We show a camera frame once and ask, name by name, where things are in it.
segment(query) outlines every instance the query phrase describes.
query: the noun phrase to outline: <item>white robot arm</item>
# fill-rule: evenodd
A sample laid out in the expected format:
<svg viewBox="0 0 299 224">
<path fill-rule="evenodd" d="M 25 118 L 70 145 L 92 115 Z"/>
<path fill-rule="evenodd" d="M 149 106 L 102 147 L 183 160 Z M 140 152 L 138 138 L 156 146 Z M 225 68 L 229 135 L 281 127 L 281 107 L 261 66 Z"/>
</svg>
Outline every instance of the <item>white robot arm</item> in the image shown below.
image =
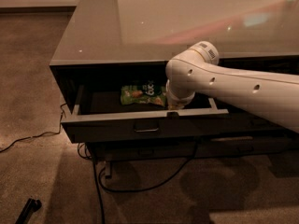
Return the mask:
<svg viewBox="0 0 299 224">
<path fill-rule="evenodd" d="M 299 133 L 299 76 L 217 66 L 219 53 L 199 42 L 171 59 L 166 90 L 171 109 L 196 92 L 216 98 Z"/>
</svg>

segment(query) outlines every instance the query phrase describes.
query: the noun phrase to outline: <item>power cable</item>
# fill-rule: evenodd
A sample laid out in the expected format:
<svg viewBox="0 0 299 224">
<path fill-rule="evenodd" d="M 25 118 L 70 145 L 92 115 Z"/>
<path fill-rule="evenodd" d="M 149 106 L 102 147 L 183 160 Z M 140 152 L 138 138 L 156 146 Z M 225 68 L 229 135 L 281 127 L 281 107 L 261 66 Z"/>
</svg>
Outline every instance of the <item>power cable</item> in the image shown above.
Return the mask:
<svg viewBox="0 0 299 224">
<path fill-rule="evenodd" d="M 193 158 L 189 158 L 187 159 L 185 162 L 183 162 L 181 164 L 181 166 L 172 174 L 170 175 L 165 181 L 157 184 L 157 185 L 154 185 L 152 187 L 148 187 L 148 188 L 144 188 L 144 189 L 110 189 L 110 188 L 107 188 L 103 182 L 102 182 L 102 176 L 103 176 L 103 172 L 105 171 L 105 167 L 101 170 L 99 176 L 98 176 L 98 182 L 101 186 L 101 188 L 105 191 L 108 191 L 108 192 L 117 192 L 117 193 L 128 193 L 128 192 L 142 192 L 142 191 L 149 191 L 149 190 L 152 190 L 152 189 L 157 189 L 159 188 L 160 186 L 166 184 L 167 182 L 169 182 L 172 178 L 174 178 L 182 169 L 183 167 L 189 162 L 191 161 Z"/>
<path fill-rule="evenodd" d="M 3 153 L 7 150 L 9 150 L 10 148 L 12 148 L 16 143 L 20 142 L 20 141 L 24 141 L 24 140 L 29 140 L 29 139 L 35 139 L 35 138 L 39 138 L 39 137 L 42 137 L 42 136 L 54 136 L 54 135 L 57 135 L 57 134 L 60 134 L 61 130 L 62 130 L 62 125 L 61 125 L 61 121 L 63 119 L 63 116 L 65 115 L 65 112 L 63 110 L 63 106 L 66 105 L 65 104 L 62 104 L 60 105 L 60 108 L 62 110 L 62 113 L 61 113 L 61 116 L 60 116 L 60 119 L 59 119 L 59 130 L 58 132 L 43 132 L 39 135 L 34 135 L 34 136 L 28 136 L 28 137 L 24 137 L 24 138 L 19 138 L 19 139 L 16 139 L 15 141 L 13 141 L 8 147 L 5 147 L 4 149 L 0 150 L 0 153 Z"/>
<path fill-rule="evenodd" d="M 100 202 L 102 224 L 105 224 L 105 211 L 104 211 L 103 199 L 102 199 L 101 191 L 100 191 L 99 184 L 98 184 L 97 178 L 96 178 L 96 166 L 95 166 L 94 161 L 93 161 L 93 177 L 94 177 L 96 191 L 97 191 L 99 202 Z"/>
<path fill-rule="evenodd" d="M 82 155 L 81 154 L 81 150 L 82 150 L 82 148 L 84 147 L 84 155 Z M 87 146 L 84 144 L 84 143 L 78 143 L 78 146 L 77 146 L 77 153 L 78 153 L 78 155 L 82 158 L 82 159 L 84 159 L 84 160 L 87 160 L 87 161 L 91 161 L 92 160 L 92 156 L 91 155 L 88 155 L 87 154 L 87 151 L 88 151 L 88 149 L 87 149 Z"/>
</svg>

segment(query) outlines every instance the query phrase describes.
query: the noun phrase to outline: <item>floor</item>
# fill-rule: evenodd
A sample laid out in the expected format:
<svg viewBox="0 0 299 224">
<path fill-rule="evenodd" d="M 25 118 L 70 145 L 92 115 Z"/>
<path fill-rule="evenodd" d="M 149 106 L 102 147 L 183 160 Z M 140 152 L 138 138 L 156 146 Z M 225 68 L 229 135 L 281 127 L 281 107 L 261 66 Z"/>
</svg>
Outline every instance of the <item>floor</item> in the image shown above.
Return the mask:
<svg viewBox="0 0 299 224">
<path fill-rule="evenodd" d="M 0 148 L 58 131 L 62 98 L 49 63 L 70 16 L 0 15 Z M 116 162 L 105 184 L 150 187 L 183 162 Z M 299 152 L 192 160 L 157 189 L 101 192 L 106 223 L 298 223 Z M 29 223 L 101 223 L 92 163 L 79 157 L 64 131 L 0 153 L 0 222 L 14 223 L 29 198 L 42 202 Z"/>
</svg>

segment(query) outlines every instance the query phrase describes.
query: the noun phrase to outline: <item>green snack bag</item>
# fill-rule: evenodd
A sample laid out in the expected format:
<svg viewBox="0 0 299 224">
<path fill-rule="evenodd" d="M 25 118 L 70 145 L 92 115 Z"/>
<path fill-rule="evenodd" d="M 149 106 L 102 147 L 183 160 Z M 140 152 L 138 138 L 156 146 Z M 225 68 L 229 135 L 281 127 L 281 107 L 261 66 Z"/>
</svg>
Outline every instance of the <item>green snack bag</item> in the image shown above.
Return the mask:
<svg viewBox="0 0 299 224">
<path fill-rule="evenodd" d="M 121 87 L 121 104 L 155 104 L 166 105 L 165 86 L 154 84 L 152 80 L 142 85 L 128 85 Z"/>
</svg>

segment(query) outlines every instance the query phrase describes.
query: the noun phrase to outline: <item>black object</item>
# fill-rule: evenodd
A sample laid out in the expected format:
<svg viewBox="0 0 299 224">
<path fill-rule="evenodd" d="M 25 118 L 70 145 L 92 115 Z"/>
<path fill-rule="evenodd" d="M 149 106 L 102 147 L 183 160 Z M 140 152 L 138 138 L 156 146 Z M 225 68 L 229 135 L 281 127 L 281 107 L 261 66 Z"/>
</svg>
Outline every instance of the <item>black object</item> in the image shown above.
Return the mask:
<svg viewBox="0 0 299 224">
<path fill-rule="evenodd" d="M 28 199 L 26 205 L 21 211 L 21 214 L 19 215 L 19 218 L 16 222 L 16 224 L 23 224 L 27 223 L 31 217 L 31 215 L 36 212 L 41 207 L 41 201 L 34 200 L 34 199 Z"/>
</svg>

